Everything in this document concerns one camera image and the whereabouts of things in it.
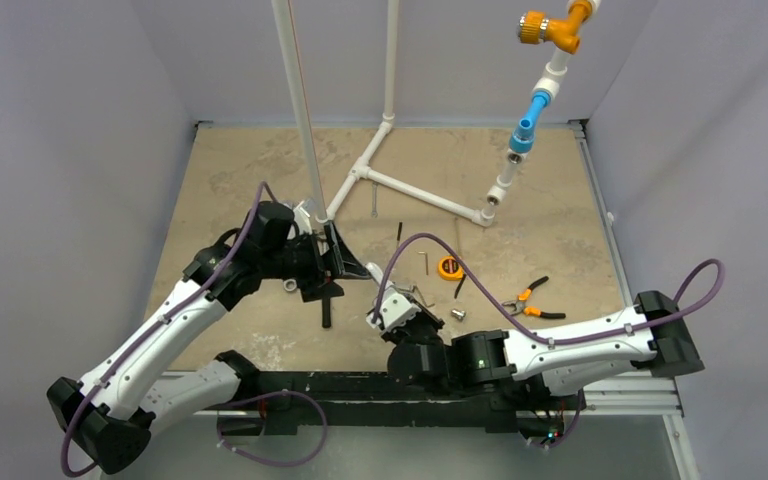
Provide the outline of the white remote control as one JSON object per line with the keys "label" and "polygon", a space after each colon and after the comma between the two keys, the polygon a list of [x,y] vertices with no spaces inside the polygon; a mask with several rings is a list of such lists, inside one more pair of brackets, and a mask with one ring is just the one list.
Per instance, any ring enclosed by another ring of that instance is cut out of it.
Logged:
{"label": "white remote control", "polygon": [[365,268],[379,287],[384,286],[385,288],[389,288],[393,284],[392,281],[384,278],[384,271],[378,264],[368,262],[365,264]]}

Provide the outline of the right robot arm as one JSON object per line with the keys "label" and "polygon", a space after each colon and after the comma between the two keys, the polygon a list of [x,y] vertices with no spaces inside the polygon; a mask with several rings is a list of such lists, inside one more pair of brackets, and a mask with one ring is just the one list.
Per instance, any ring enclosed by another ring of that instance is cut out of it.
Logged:
{"label": "right robot arm", "polygon": [[647,370],[675,378],[704,363],[678,314],[659,291],[641,292],[632,306],[594,320],[538,329],[477,331],[444,341],[444,322],[397,293],[387,295],[367,321],[393,344],[387,372],[404,386],[470,397],[520,390],[536,407],[576,394],[621,373]]}

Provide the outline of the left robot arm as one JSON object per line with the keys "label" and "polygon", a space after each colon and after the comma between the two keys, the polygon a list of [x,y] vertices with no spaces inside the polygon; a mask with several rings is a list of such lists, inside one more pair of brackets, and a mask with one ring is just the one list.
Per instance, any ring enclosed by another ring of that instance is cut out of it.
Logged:
{"label": "left robot arm", "polygon": [[252,405],[258,395],[254,367],[232,352],[185,378],[177,392],[155,384],[191,342],[263,281],[293,280],[303,301],[316,302],[342,296],[342,280],[370,277],[332,222],[318,236],[298,225],[290,207],[256,203],[241,227],[197,252],[164,304],[121,347],[81,378],[60,377],[48,388],[65,434],[64,474],[118,473],[178,418],[215,404]]}

